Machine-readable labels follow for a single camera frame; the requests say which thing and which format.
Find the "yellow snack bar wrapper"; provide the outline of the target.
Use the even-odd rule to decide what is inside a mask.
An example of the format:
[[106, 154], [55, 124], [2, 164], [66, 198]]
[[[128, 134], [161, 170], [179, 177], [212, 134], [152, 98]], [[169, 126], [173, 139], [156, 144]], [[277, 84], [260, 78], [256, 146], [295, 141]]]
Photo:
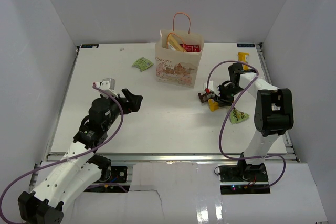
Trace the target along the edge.
[[209, 99], [207, 102], [208, 102], [209, 109], [212, 112], [214, 112], [214, 111], [216, 111], [220, 108], [218, 102], [214, 101], [213, 99]]

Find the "brown chocolate bar wrapper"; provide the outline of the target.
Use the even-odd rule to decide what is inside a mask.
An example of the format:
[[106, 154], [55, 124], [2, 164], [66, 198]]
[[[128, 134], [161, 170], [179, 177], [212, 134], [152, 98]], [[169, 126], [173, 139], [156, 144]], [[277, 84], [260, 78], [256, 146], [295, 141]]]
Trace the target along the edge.
[[207, 94], [207, 93], [198, 93], [198, 98], [200, 100], [201, 103], [205, 103], [209, 100], [209, 98], [211, 97], [211, 94]]

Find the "red foil snack packet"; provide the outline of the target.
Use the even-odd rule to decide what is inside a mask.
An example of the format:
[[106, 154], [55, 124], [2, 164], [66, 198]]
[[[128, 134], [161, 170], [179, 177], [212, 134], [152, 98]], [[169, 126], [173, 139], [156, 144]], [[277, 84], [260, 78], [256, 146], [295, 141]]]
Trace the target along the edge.
[[183, 52], [200, 52], [200, 45], [180, 44]]

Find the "large brown paper snack bag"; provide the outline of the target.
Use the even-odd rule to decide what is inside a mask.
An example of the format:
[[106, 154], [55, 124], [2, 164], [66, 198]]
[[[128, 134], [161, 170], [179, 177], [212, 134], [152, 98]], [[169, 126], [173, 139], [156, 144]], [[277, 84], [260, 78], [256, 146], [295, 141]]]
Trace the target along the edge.
[[166, 48], [172, 51], [185, 52], [184, 43], [180, 45], [176, 38], [180, 39], [180, 37], [175, 33], [169, 33], [166, 41]]

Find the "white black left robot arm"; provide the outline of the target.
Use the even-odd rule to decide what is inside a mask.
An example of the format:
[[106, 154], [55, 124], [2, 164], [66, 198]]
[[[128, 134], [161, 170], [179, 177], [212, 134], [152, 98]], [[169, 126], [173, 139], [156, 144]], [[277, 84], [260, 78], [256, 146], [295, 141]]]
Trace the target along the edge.
[[61, 223], [66, 208], [84, 190], [110, 178], [111, 161], [96, 151], [111, 139], [108, 130], [117, 117], [139, 111], [143, 97], [128, 89], [122, 89], [122, 97], [110, 90], [100, 93], [62, 159], [31, 192], [19, 196], [20, 215], [27, 223]]

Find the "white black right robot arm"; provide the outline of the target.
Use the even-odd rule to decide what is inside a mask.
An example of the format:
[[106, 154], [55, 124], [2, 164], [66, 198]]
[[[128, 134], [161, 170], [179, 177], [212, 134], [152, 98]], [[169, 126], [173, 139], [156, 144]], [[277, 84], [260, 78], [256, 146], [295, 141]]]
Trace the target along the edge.
[[292, 92], [287, 88], [278, 88], [259, 77], [256, 68], [240, 61], [231, 61], [228, 67], [228, 81], [211, 87], [206, 84], [205, 90], [212, 95], [219, 107], [228, 106], [224, 118], [227, 123], [236, 103], [245, 92], [255, 98], [254, 125], [255, 133], [248, 147], [240, 157], [228, 156], [221, 148], [221, 154], [236, 165], [229, 169], [230, 174], [236, 175], [247, 182], [266, 176], [265, 160], [271, 158], [268, 153], [273, 143], [293, 127]]

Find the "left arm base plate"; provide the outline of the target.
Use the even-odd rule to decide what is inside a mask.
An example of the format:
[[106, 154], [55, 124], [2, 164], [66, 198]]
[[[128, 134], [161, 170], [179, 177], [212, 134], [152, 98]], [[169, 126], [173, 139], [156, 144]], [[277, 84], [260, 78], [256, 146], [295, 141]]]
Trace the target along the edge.
[[126, 166], [111, 166], [106, 172], [106, 182], [125, 183], [127, 174], [128, 168]]

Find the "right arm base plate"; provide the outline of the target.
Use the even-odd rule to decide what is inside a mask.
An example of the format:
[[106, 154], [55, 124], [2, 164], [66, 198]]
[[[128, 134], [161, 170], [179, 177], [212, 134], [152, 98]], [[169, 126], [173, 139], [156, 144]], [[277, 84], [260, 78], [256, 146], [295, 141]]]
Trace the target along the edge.
[[221, 182], [268, 183], [268, 174], [264, 164], [257, 166], [247, 165], [245, 168], [238, 165], [224, 165], [218, 168]]

